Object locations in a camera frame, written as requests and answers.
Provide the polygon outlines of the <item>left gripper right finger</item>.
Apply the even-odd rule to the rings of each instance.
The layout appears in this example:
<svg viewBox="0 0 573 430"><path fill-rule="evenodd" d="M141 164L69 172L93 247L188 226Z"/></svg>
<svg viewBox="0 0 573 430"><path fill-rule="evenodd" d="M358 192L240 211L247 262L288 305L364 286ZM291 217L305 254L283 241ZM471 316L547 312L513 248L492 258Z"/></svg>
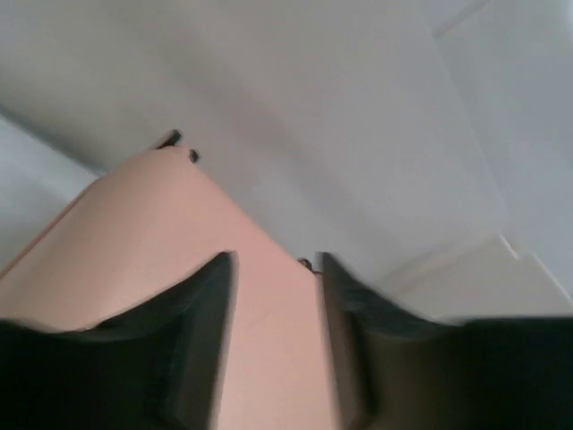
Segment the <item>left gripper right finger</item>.
<svg viewBox="0 0 573 430"><path fill-rule="evenodd" d="M321 255L345 429L569 429L572 321L427 320Z"/></svg>

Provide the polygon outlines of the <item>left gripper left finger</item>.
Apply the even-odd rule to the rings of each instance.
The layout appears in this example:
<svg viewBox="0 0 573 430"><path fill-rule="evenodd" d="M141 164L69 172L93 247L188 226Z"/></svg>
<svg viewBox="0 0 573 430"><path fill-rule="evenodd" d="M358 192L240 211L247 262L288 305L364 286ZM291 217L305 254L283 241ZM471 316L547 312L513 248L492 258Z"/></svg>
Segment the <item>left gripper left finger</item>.
<svg viewBox="0 0 573 430"><path fill-rule="evenodd" d="M2 320L2 428L208 428L232 275L231 254L217 254L87 330Z"/></svg>

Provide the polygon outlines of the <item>pink hard-shell suitcase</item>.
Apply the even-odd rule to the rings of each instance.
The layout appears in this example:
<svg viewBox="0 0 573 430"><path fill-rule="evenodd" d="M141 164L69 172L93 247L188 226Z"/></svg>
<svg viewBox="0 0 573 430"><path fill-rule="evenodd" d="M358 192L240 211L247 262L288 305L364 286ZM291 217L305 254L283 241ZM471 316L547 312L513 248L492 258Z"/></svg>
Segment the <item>pink hard-shell suitcase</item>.
<svg viewBox="0 0 573 430"><path fill-rule="evenodd" d="M97 326L232 256L206 429L345 429L320 279L165 144L89 185L1 272L1 322Z"/></svg>

